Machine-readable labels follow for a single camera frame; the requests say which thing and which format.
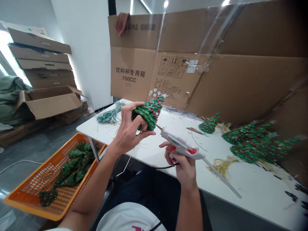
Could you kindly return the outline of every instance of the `gray floor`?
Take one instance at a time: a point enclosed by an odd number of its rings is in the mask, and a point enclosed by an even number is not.
[[[35,162],[44,162],[52,156],[74,134],[76,127],[90,119],[86,115],[71,125],[65,125],[55,129],[45,129],[26,137],[19,143],[6,148],[0,154],[0,171],[20,160],[28,159]],[[136,160],[130,160],[128,168],[136,168],[139,164]],[[30,162],[22,162],[9,168],[0,175],[0,199],[1,202],[15,187],[26,179],[39,165]],[[238,209],[224,201],[204,193],[212,228],[220,230],[282,230],[260,218],[257,218],[241,209]],[[11,218],[15,221],[7,230],[37,231],[46,221],[43,218],[14,209],[3,203],[0,204],[1,218],[12,211]]]

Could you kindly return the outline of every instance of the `white sticker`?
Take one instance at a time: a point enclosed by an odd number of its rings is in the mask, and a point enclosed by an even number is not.
[[[191,60],[189,62],[188,68],[187,68],[187,73],[195,73],[197,64],[199,60]]]

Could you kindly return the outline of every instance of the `brown cloth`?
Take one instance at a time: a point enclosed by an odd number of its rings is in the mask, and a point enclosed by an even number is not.
[[[120,13],[118,16],[118,20],[115,23],[115,29],[119,33],[120,37],[122,37],[122,35],[126,31],[127,20],[129,16],[129,13]]]

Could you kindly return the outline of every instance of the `orange plastic basket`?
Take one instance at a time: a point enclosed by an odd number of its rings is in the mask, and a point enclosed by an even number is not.
[[[98,166],[95,160],[83,180],[74,187],[57,188],[58,197],[48,207],[42,207],[39,203],[39,192],[50,190],[58,176],[62,166],[68,161],[68,154],[80,142],[89,143],[87,136],[81,133],[75,134],[65,145],[63,145],[52,157],[43,163],[17,188],[15,188],[5,199],[4,203],[25,212],[44,217],[53,221],[61,220],[72,206],[94,170]],[[99,143],[99,155],[106,145]]]

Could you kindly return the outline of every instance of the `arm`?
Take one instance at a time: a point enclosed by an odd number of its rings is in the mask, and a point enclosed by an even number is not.
[[[166,147],[165,158],[167,162],[174,166],[169,157],[172,145],[168,141],[160,145]],[[176,176],[181,183],[181,197],[179,214],[177,216],[176,231],[181,230],[203,230],[202,210],[200,194],[196,181],[195,160],[172,152],[173,157],[180,163],[176,166]]]
[[[142,139],[155,132],[146,131],[146,121],[138,115],[132,121],[132,111],[144,102],[135,102],[121,108],[122,121],[118,133],[107,147],[106,153],[71,210],[59,225],[73,231],[89,230],[102,204],[104,194],[116,160],[132,150]],[[136,135],[139,126],[145,130]]]

